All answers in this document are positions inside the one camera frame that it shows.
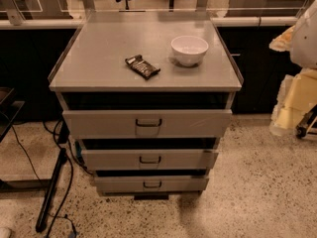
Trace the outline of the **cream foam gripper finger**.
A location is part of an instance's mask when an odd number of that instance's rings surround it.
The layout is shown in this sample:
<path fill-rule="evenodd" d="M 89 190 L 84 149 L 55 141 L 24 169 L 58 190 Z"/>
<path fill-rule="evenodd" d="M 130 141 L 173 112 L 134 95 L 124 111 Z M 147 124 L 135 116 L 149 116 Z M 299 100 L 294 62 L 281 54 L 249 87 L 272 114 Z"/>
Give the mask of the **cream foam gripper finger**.
<path fill-rule="evenodd" d="M 317 41 L 316 33 L 292 26 L 268 45 L 276 52 L 289 52 L 290 60 L 301 71 L 287 75 L 282 81 L 277 104 L 271 114 L 270 131 L 275 135 L 292 132 L 304 116 L 317 105 Z"/>

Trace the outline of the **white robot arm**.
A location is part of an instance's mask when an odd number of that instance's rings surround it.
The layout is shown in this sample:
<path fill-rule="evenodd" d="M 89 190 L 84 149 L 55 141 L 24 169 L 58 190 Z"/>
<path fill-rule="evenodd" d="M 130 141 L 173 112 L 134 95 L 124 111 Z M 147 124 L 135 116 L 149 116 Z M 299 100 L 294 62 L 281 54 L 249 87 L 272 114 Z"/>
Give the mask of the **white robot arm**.
<path fill-rule="evenodd" d="M 301 68 L 295 76 L 285 76 L 276 97 L 269 129 L 281 136 L 294 132 L 317 105 L 317 0 L 269 47 L 289 52 L 290 60 Z"/>

